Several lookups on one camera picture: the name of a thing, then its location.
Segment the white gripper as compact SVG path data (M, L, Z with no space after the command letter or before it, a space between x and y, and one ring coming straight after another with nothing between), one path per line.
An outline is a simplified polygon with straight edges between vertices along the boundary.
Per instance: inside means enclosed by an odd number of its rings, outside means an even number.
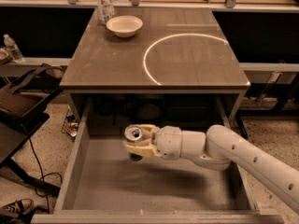
M124 147L129 153L141 157L160 157L172 161L180 158L182 147L182 130L180 128L165 126L160 129L152 124L140 124L138 129L138 139L145 141L137 143L124 142ZM147 139L154 139L156 146Z

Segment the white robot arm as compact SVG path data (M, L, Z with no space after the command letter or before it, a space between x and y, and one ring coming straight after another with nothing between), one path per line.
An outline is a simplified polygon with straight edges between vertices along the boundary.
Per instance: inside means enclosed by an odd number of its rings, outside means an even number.
M234 162L299 213L299 172L225 126L213 125L203 133L140 124L128 126L124 135L127 152L140 157L186 159L212 170Z

